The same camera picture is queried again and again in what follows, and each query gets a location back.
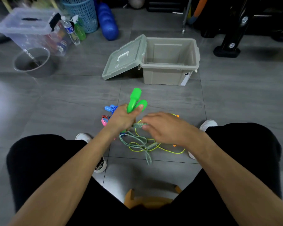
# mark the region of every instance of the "jump rope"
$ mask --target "jump rope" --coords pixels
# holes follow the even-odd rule
[[[138,102],[138,101],[139,101],[139,98],[140,98],[140,96],[141,96],[141,94],[142,94],[142,91],[141,91],[140,88],[135,88],[135,89],[132,91],[132,94],[131,94],[131,96],[130,96],[130,102],[129,102],[128,107],[127,107],[127,112],[128,112],[128,113],[132,112],[133,109],[136,108],[136,107],[138,107],[140,104],[143,104],[143,105],[144,105],[143,110],[147,107],[147,101],[146,101],[146,100],[141,100],[140,102]],[[110,106],[106,106],[106,107],[105,107],[105,110],[108,111],[108,112],[111,112],[111,115],[113,115],[113,113],[115,112],[115,110],[117,109],[117,107],[118,107],[118,106],[110,105]],[[104,126],[107,124],[107,122],[109,121],[110,117],[111,117],[111,116],[106,116],[106,115],[103,115],[103,116],[102,116],[102,124],[103,124]],[[149,138],[140,136],[140,135],[137,133],[136,129],[137,129],[137,128],[141,128],[143,125],[147,125],[147,124],[140,123],[140,121],[137,122],[137,123],[134,123],[134,124],[132,125],[132,127],[135,129],[136,135],[134,135],[134,134],[131,133],[130,131],[124,130],[124,131],[122,131],[122,132],[119,134],[119,139],[120,139],[120,141],[121,141],[124,145],[128,146],[129,149],[130,149],[131,151],[133,151],[133,152],[142,152],[142,151],[144,151],[144,152],[145,152],[145,158],[146,158],[146,161],[147,161],[147,164],[148,164],[148,165],[152,163],[152,159],[151,159],[151,156],[150,156],[149,152],[155,150],[156,148],[160,148],[160,149],[162,149],[162,150],[164,150],[164,151],[166,151],[166,152],[170,152],[170,153],[173,153],[173,154],[182,154],[182,153],[185,151],[185,149],[183,149],[182,152],[172,152],[172,151],[169,151],[169,150],[166,150],[166,149],[160,147],[160,144],[161,144],[161,143],[157,143],[157,142],[155,141],[155,139],[149,139]],[[141,143],[141,145],[138,144],[138,143],[136,143],[136,142],[127,143],[127,142],[125,142],[125,141],[123,140],[123,138],[122,138],[123,136],[132,137],[132,138],[138,140],[138,141]],[[154,141],[154,143],[152,143],[152,144],[150,144],[150,145],[147,146],[149,140],[150,140],[150,141]],[[140,150],[135,151],[135,150],[133,150],[132,148],[139,148]]]

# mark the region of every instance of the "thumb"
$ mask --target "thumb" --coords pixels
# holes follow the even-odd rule
[[[131,112],[131,115],[133,117],[137,117],[141,112],[142,112],[142,109],[144,108],[144,105],[139,105],[137,108],[135,108],[132,112]]]
[[[159,136],[159,132],[151,125],[143,125],[142,129],[150,133],[154,139]]]

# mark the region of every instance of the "clear storage container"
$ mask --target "clear storage container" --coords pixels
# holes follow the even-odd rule
[[[63,56],[71,40],[55,9],[15,8],[0,22],[0,33],[22,49],[46,47],[52,55]]]
[[[102,77],[106,80],[140,65],[145,84],[185,86],[193,71],[197,72],[199,61],[192,38],[140,35],[110,55]]]

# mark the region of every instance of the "green jump rope handle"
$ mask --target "green jump rope handle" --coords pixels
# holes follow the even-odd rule
[[[148,102],[146,100],[140,100],[139,103],[139,98],[142,94],[142,90],[140,88],[134,88],[131,95],[130,95],[130,102],[127,107],[127,113],[131,113],[134,108],[137,108],[139,105],[144,105],[144,109],[147,107]]]

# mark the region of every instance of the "perforated basket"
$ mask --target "perforated basket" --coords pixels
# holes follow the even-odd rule
[[[98,29],[97,14],[93,0],[61,0],[61,2],[71,16],[80,16],[86,33],[91,33]]]

